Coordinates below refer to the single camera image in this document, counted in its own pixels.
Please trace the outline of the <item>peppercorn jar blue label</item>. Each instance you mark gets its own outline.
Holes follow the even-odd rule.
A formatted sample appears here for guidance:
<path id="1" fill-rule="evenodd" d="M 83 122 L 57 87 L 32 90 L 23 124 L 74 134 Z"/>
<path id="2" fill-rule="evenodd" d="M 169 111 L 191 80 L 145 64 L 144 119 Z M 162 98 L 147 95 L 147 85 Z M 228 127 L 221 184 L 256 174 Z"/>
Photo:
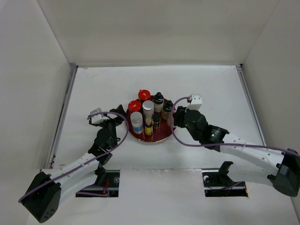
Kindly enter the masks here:
<path id="1" fill-rule="evenodd" d="M 132 129 L 135 134 L 143 133 L 143 116 L 140 112 L 133 112 L 130 115 Z"/>

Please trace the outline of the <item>small dark-cap brown spice jar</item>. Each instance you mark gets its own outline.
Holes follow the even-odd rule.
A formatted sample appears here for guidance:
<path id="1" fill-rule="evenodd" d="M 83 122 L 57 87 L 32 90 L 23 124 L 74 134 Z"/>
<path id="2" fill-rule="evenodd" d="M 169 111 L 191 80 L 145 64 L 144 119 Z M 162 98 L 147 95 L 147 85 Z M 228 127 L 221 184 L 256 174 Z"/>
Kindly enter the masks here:
<path id="1" fill-rule="evenodd" d="M 159 129 L 161 116 L 159 114 L 154 114 L 152 119 L 153 119 L 153 128 L 154 129 Z"/>

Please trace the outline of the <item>red-lid chili sauce jar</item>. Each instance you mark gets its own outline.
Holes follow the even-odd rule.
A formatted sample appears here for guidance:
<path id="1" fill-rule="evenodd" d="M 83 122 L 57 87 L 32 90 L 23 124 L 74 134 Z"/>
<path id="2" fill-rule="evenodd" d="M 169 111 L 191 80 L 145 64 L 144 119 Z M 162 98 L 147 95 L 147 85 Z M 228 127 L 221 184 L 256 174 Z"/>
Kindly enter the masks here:
<path id="1" fill-rule="evenodd" d="M 129 113 L 139 112 L 142 108 L 142 103 L 139 100 L 133 100 L 128 103 Z"/>

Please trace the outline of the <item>small yellow-label oil bottle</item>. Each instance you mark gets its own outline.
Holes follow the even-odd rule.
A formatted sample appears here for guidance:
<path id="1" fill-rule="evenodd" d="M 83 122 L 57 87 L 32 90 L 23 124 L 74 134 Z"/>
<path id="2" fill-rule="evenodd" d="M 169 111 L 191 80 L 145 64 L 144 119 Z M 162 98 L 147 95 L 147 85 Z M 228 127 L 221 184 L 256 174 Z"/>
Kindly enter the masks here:
<path id="1" fill-rule="evenodd" d="M 145 134 L 146 135 L 152 135 L 153 134 L 153 122 L 151 117 L 147 117 L 145 119 Z"/>

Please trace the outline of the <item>black-cap clear spice bottle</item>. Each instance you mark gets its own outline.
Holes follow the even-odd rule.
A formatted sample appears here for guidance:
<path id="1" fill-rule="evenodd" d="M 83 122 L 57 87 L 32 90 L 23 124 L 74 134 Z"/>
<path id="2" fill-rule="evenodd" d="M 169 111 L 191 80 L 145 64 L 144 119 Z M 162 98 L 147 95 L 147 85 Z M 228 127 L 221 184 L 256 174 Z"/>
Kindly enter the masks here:
<path id="1" fill-rule="evenodd" d="M 157 92 L 153 96 L 153 103 L 154 103 L 154 111 L 156 113 L 160 113 L 163 110 L 163 105 L 164 105 L 164 96 L 162 95 L 161 92 Z"/>

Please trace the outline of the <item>peppercorn jar silver lid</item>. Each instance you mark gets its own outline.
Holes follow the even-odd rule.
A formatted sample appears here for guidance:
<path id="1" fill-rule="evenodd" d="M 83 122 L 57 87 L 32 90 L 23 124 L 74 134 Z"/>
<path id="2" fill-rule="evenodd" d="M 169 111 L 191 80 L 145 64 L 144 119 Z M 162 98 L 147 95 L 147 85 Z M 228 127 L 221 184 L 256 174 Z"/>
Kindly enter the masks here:
<path id="1" fill-rule="evenodd" d="M 154 114 L 154 103 L 150 100 L 146 100 L 142 104 L 142 111 L 144 118 L 152 118 Z"/>

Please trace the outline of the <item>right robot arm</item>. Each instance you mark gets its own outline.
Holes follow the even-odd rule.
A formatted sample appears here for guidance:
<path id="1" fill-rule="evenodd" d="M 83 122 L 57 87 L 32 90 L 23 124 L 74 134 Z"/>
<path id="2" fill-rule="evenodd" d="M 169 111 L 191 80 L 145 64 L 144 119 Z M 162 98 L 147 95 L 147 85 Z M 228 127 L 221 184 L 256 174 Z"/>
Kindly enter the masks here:
<path id="1" fill-rule="evenodd" d="M 185 128 L 197 147 L 204 147 L 219 153 L 229 154 L 256 166 L 255 169 L 242 169 L 236 166 L 234 171 L 224 169 L 217 174 L 222 185 L 234 181 L 234 174 L 249 176 L 254 183 L 272 186 L 278 192 L 296 197 L 300 190 L 300 155 L 293 149 L 280 149 L 271 146 L 251 144 L 230 133 L 228 130 L 211 125 L 198 110 L 178 107 L 172 114 L 173 125 Z"/>

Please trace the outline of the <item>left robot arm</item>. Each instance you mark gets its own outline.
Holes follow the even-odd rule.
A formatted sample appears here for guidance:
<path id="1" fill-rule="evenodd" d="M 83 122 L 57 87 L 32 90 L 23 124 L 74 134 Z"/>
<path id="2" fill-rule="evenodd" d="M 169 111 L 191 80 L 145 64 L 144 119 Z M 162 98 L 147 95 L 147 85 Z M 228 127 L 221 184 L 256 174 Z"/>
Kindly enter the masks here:
<path id="1" fill-rule="evenodd" d="M 103 166 L 111 159 L 112 151 L 124 142 L 117 137 L 116 127 L 127 122 L 127 115 L 122 105 L 108 112 L 98 108 L 90 113 L 88 121 L 100 127 L 91 148 L 58 171 L 38 173 L 18 201 L 39 223 L 49 220 L 68 195 L 89 185 L 100 187 L 105 182 Z"/>

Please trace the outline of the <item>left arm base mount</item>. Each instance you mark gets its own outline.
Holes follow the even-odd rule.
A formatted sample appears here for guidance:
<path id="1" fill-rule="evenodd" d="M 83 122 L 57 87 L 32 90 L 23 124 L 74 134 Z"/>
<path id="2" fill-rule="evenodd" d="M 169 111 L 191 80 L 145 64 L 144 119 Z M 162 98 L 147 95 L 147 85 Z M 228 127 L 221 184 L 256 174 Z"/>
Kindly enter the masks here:
<path id="1" fill-rule="evenodd" d="M 75 194 L 76 197 L 109 198 L 119 196 L 120 170 L 106 170 L 97 176 L 94 184 Z"/>

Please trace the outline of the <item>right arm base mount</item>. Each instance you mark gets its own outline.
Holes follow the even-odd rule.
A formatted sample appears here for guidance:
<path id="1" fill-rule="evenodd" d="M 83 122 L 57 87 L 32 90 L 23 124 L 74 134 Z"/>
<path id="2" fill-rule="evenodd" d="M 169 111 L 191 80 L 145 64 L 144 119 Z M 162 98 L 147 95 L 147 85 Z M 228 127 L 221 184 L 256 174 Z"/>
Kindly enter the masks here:
<path id="1" fill-rule="evenodd" d="M 232 161 L 225 161 L 220 168 L 202 169 L 206 197 L 248 197 L 244 181 L 233 181 L 229 176 Z"/>

